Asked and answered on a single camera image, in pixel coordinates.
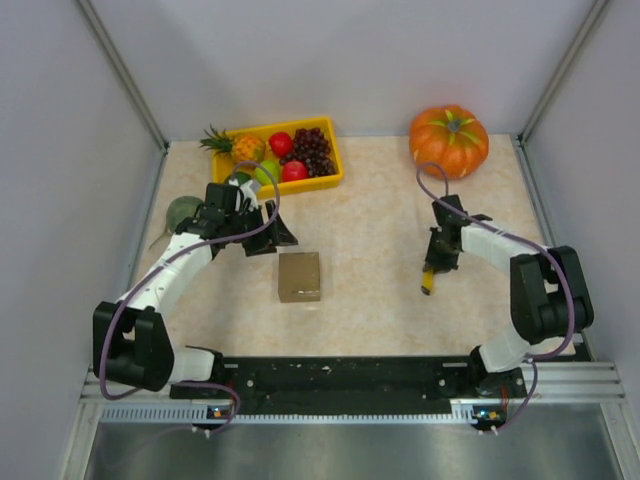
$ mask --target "cardboard box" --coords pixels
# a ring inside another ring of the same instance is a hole
[[[282,303],[320,300],[320,254],[318,252],[279,255],[278,296]]]

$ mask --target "box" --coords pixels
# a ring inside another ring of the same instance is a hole
[[[320,300],[320,254],[318,252],[279,255],[278,296],[282,303]]]
[[[243,128],[241,130],[230,130],[228,135],[233,136],[239,133],[253,133],[262,138],[267,144],[267,151],[264,159],[278,160],[269,148],[269,137],[277,132],[287,132],[291,138],[293,138],[296,130],[299,128],[311,129],[314,127],[320,128],[325,138],[329,141],[331,147],[331,153],[329,158],[336,167],[335,175],[328,175],[326,177],[307,178],[305,180],[298,180],[295,182],[279,183],[280,195],[290,195],[292,193],[307,192],[311,190],[320,190],[324,188],[337,187],[340,181],[344,177],[344,168],[342,167],[342,160],[340,159],[340,152],[338,151],[338,142],[336,141],[336,135],[333,131],[333,124],[329,117],[315,117],[307,118],[304,120],[296,120],[293,122],[285,123],[273,123],[271,125],[265,125],[261,127]],[[213,152],[213,181],[215,183],[222,183],[226,178],[231,175],[231,171],[235,163],[229,155],[216,155]],[[251,169],[240,168],[240,171],[253,173]],[[275,192],[272,185],[263,186],[258,191],[258,198],[272,198],[275,196]]]

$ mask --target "orange pumpkin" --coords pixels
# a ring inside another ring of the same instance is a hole
[[[449,178],[463,178],[487,158],[489,136],[471,112],[447,105],[429,108],[413,120],[409,147],[416,165],[435,162]],[[442,178],[436,167],[426,167],[424,171]]]

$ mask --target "wall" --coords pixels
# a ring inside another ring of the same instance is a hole
[[[0,478],[61,467],[91,314],[124,287],[158,149],[74,2],[0,16]]]
[[[396,134],[459,102],[519,132],[591,0],[94,0],[164,134],[330,114]]]
[[[613,2],[530,142],[559,241],[590,284],[590,338],[614,360],[640,420],[640,3]]]

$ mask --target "fruit tray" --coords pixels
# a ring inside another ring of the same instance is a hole
[[[325,138],[329,141],[329,147],[331,152],[327,155],[335,166],[335,175],[327,175],[324,177],[306,178],[304,180],[296,180],[293,182],[280,182],[278,188],[281,195],[289,195],[292,193],[308,192],[311,190],[320,190],[324,188],[337,187],[340,181],[344,177],[344,168],[342,167],[342,160],[340,159],[340,152],[338,151],[338,142],[336,141],[336,134],[333,131],[333,125],[329,117],[315,117],[306,118],[304,120],[295,120],[285,123],[273,123],[270,125],[263,125],[258,127],[243,128],[240,130],[230,130],[227,132],[229,136],[237,135],[239,133],[252,133],[258,135],[267,144],[267,151],[264,159],[272,159],[276,162],[278,159],[269,148],[269,137],[277,132],[286,132],[292,138],[299,128],[312,129],[318,127],[324,134]],[[213,181],[216,183],[224,182],[231,174],[234,167],[234,162],[229,155],[213,155]],[[240,171],[247,173],[253,173],[251,169],[240,168]],[[275,192],[272,185],[263,186],[258,192],[258,198],[272,198],[275,196]]]

